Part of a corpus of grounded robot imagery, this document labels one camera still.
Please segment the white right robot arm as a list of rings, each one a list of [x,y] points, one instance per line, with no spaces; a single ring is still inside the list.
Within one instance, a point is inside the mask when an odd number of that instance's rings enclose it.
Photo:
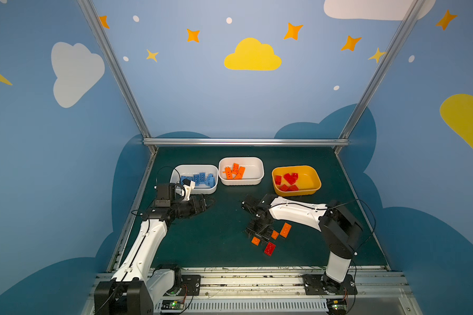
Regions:
[[[349,268],[357,255],[363,227],[344,204],[304,203],[267,194],[262,199],[247,195],[241,206],[253,216],[246,228],[247,235],[265,242],[270,250],[275,249],[271,242],[275,221],[303,224],[322,233],[330,251],[328,264],[322,276],[304,276],[308,295],[321,292],[357,295],[354,276],[349,273]]]

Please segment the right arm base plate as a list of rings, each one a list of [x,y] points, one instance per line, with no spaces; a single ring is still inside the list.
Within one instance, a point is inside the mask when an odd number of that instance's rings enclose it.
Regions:
[[[356,283],[351,274],[337,282],[324,274],[302,275],[306,295],[357,295]]]

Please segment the small red lego brick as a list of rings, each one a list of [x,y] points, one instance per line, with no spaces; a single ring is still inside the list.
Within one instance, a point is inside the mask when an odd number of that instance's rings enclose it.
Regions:
[[[281,177],[280,175],[276,175],[274,182],[275,182],[275,184],[276,184],[277,186],[281,186],[282,177]]]

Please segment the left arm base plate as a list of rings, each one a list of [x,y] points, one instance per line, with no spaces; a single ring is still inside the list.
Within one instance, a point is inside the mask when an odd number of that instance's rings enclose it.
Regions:
[[[174,278],[174,284],[171,289],[165,292],[167,296],[198,296],[200,294],[201,275],[181,275]]]

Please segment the long red lego brick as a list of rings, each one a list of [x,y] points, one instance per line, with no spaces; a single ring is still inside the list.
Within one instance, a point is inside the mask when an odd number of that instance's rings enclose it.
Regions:
[[[292,186],[292,185],[295,185],[295,183],[298,181],[299,174],[287,173],[287,174],[284,174],[283,178],[290,186]]]

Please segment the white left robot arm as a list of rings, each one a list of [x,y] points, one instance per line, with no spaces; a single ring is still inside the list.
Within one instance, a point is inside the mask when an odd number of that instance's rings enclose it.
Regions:
[[[215,199],[193,195],[195,183],[188,179],[178,183],[156,185],[156,198],[141,214],[141,228],[121,267],[95,289],[94,314],[153,314],[156,307],[182,314],[190,303],[168,301],[164,295],[195,297],[197,283],[183,280],[176,264],[160,265],[152,270],[156,252],[169,227],[176,219],[188,219],[214,205]]]

